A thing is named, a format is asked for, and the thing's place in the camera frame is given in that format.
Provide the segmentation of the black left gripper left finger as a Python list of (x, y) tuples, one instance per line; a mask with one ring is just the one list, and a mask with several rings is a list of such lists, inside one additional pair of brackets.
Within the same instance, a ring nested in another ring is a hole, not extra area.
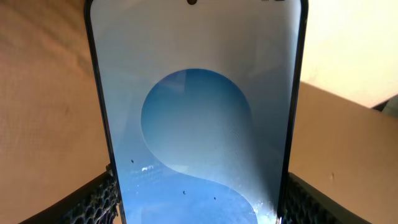
[(49, 208), (21, 224), (112, 223), (120, 203), (117, 180), (107, 170)]

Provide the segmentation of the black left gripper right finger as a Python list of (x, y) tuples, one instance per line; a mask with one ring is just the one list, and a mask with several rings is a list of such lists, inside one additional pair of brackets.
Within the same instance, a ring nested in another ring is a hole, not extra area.
[(282, 224), (370, 224), (293, 173), (282, 211)]

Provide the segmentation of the blue Galaxy smartphone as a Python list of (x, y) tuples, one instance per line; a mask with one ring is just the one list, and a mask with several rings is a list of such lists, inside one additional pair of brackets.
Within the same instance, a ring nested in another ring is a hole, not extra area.
[(280, 223), (306, 0), (92, 0), (124, 223)]

